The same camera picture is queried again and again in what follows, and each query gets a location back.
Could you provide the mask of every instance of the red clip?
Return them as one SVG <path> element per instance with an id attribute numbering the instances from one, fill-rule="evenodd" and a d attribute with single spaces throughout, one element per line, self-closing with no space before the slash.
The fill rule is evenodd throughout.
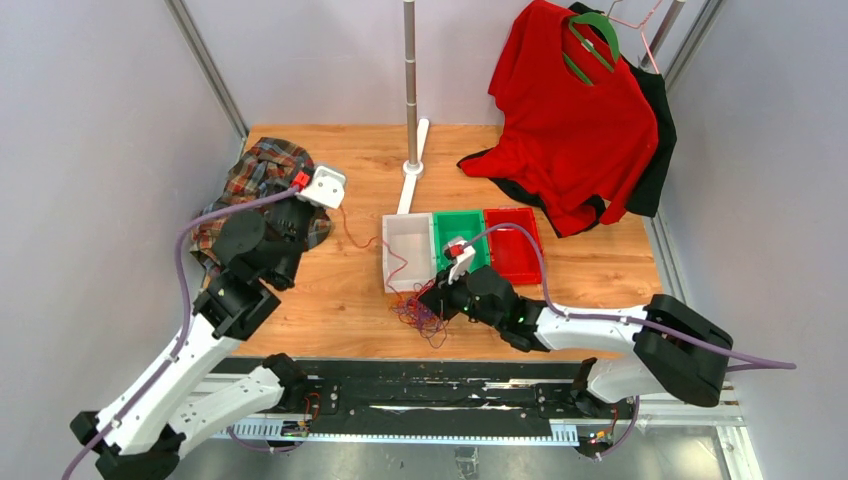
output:
<path id="1" fill-rule="evenodd" d="M 299 187 L 299 190 L 303 190 L 307 185 L 309 185 L 309 180 L 311 179 L 312 177 L 307 175 L 306 172 L 297 172 L 294 180 L 292 180 L 292 188 Z"/>
<path id="2" fill-rule="evenodd" d="M 448 248 L 448 253 L 451 258 L 458 257 L 459 254 L 462 253 L 462 245 L 451 245 L 451 247 Z"/>

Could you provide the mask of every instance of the green bin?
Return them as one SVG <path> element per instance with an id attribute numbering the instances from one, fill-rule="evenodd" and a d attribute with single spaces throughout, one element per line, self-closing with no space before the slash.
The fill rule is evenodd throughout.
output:
<path id="1" fill-rule="evenodd" d="M 433 233 L 436 248 L 436 269 L 441 271 L 448 265 L 450 260 L 442 253 L 444 246 L 456 237 L 462 237 L 466 241 L 486 229 L 481 210 L 468 210 L 463 212 L 433 212 Z M 489 240 L 481 238 L 474 244 L 474 262 L 471 263 L 470 272 L 477 270 L 483 265 L 490 265 Z"/>

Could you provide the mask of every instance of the garment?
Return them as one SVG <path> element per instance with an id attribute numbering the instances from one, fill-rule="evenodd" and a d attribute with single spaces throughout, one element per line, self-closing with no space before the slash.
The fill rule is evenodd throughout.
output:
<path id="1" fill-rule="evenodd" d="M 535 0 L 513 24 L 489 93 L 504 112 L 498 145 L 460 168 L 469 176 L 507 179 L 538 195 L 561 236 L 589 227 L 593 195 L 610 200 L 600 221 L 610 224 L 625 203 L 657 144 L 650 106 L 623 60 L 608 72 L 567 29 L 574 12 Z M 585 25 L 581 35 L 609 58 L 604 42 Z M 567 70 L 568 54 L 594 85 Z"/>
<path id="2" fill-rule="evenodd" d="M 298 165 L 314 166 L 312 157 L 306 153 L 306 150 L 286 140 L 260 138 L 230 169 L 224 193 L 197 216 L 282 192 L 286 188 L 283 180 Z M 221 234 L 227 218 L 229 217 L 205 223 L 191 231 L 192 245 L 189 251 L 210 274 L 215 274 L 218 270 L 217 259 L 212 253 L 212 244 Z M 315 216 L 309 224 L 307 248 L 312 248 L 324 241 L 332 231 L 332 225 L 327 212 L 323 208 L 316 209 Z"/>
<path id="3" fill-rule="evenodd" d="M 489 150 L 491 150 L 491 148 L 488 148 L 481 152 L 472 153 L 471 155 L 468 155 L 462 160 L 460 160 L 459 163 L 457 163 L 457 166 L 461 167 L 462 162 L 465 162 L 472 158 L 481 157 L 488 153 Z M 557 226 L 554 224 L 553 220 L 551 220 L 551 216 L 548 215 L 548 209 L 545 207 L 545 202 L 542 201 L 542 198 L 538 194 L 528 192 L 518 182 L 509 180 L 507 178 L 490 178 L 489 180 L 491 180 L 492 183 L 497 185 L 497 187 L 500 188 L 501 191 L 504 192 L 507 197 L 515 200 L 516 202 L 521 202 L 525 205 L 541 209 L 542 213 L 545 214 L 545 217 L 547 217 L 548 221 L 551 222 L 551 226 L 553 227 L 554 233 L 556 234 L 557 238 L 562 238 L 564 236 L 560 233 L 559 230 L 557 230 Z M 582 230 L 575 230 L 573 233 L 571 233 L 571 235 L 583 233 L 595 228 L 600 223 L 601 215 L 603 215 L 606 209 L 607 206 L 604 203 L 603 198 L 599 197 L 598 195 L 592 195 L 591 197 L 589 197 L 589 199 L 583 202 L 583 205 L 579 207 L 579 215 L 581 216 L 578 217 L 578 220 L 574 222 L 574 228 L 582 227 Z M 578 215 L 578 213 L 575 213 L 574 211 L 572 211 L 571 213 L 571 217 Z"/>
<path id="4" fill-rule="evenodd" d="M 568 7 L 574 13 L 583 14 L 588 12 L 600 13 L 598 10 L 576 2 Z M 601 32 L 593 31 L 603 38 Z M 665 177 L 668 173 L 668 167 L 671 163 L 671 155 L 674 152 L 674 146 L 677 144 L 677 130 L 674 128 L 674 119 L 671 116 L 671 109 L 668 106 L 668 98 L 666 97 L 665 79 L 660 74 L 648 73 L 642 69 L 633 66 L 627 62 L 630 67 L 630 73 L 636 78 L 636 83 L 639 84 L 639 89 L 642 95 L 651 106 L 654 116 L 657 120 L 657 150 L 651 158 L 633 192 L 630 194 L 630 199 L 627 200 L 627 211 L 637 215 L 653 217 L 657 214 L 657 208 L 660 203 L 660 194 L 665 183 Z"/>

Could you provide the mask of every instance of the clothes hanger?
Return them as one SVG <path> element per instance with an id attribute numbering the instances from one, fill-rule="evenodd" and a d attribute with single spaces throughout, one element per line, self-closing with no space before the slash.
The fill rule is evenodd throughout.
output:
<path id="1" fill-rule="evenodd" d="M 639 34 L 642 36 L 642 43 L 645 45 L 645 51 L 648 53 L 648 58 L 651 60 L 651 65 L 654 67 L 654 71 L 659 74 L 660 69 L 657 67 L 657 61 L 654 59 L 654 54 L 651 52 L 651 47 L 648 45 L 648 39 L 645 37 L 645 25 L 648 23 L 648 20 L 650 20 L 651 17 L 654 16 L 654 13 L 657 11 L 657 9 L 660 8 L 660 4 L 662 4 L 663 0 L 657 0 L 657 3 L 656 5 L 654 5 L 654 8 L 652 8 L 651 11 L 648 12 L 648 15 L 636 25 L 633 25 L 632 23 L 627 23 L 623 20 L 619 20 L 611 16 L 612 9 L 615 8 L 615 5 L 617 3 L 621 3 L 622 1 L 624 0 L 613 0 L 612 5 L 610 5 L 610 8 L 607 10 L 606 17 L 615 23 L 624 25 L 625 27 L 639 30 Z"/>
<path id="2" fill-rule="evenodd" d="M 609 19 L 604 15 L 599 13 L 589 12 L 584 13 L 582 15 L 575 15 L 568 19 L 568 28 L 571 30 L 572 35 L 577 37 L 580 43 L 595 57 L 599 62 L 610 72 L 615 70 L 615 67 L 610 65 L 607 62 L 607 59 L 603 57 L 596 49 L 595 46 L 586 39 L 574 25 L 589 25 L 590 27 L 596 28 L 601 35 L 606 39 L 606 43 L 610 48 L 610 54 L 612 56 L 613 63 L 617 63 L 618 59 L 621 57 L 621 51 L 618 43 L 618 36 L 615 34 L 615 29 L 612 24 L 609 22 Z M 589 77 L 574 63 L 573 60 L 565 53 L 562 52 L 562 58 L 565 60 L 565 64 L 568 68 L 574 72 L 575 75 L 586 85 L 593 85 L 593 82 L 589 79 Z"/>

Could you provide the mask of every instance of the pink hanger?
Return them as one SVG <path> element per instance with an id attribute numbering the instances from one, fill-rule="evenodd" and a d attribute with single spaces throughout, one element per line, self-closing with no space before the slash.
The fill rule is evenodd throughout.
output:
<path id="1" fill-rule="evenodd" d="M 639 22 L 638 25 L 633 25 L 632 23 L 627 23 L 623 20 L 619 20 L 619 19 L 613 18 L 611 16 L 612 15 L 612 9 L 615 7 L 615 4 L 622 2 L 622 1 L 623 0 L 614 0 L 612 2 L 612 5 L 610 5 L 609 10 L 607 10 L 607 18 L 609 18 L 610 20 L 612 20 L 615 23 L 619 23 L 621 25 L 624 25 L 625 27 L 634 28 L 636 30 L 639 30 L 639 33 L 642 35 L 642 43 L 645 44 L 645 51 L 648 52 L 648 58 L 651 59 L 651 65 L 653 65 L 655 72 L 660 73 L 660 69 L 657 67 L 657 61 L 654 60 L 654 54 L 651 53 L 651 47 L 648 45 L 648 39 L 645 38 L 645 24 L 647 24 L 648 20 L 650 20 L 651 17 L 654 15 L 654 12 L 656 12 L 657 9 L 660 8 L 660 4 L 663 2 L 663 0 L 657 0 L 657 4 L 654 5 L 654 8 L 652 8 L 651 11 L 648 12 L 648 15 L 641 22 Z"/>

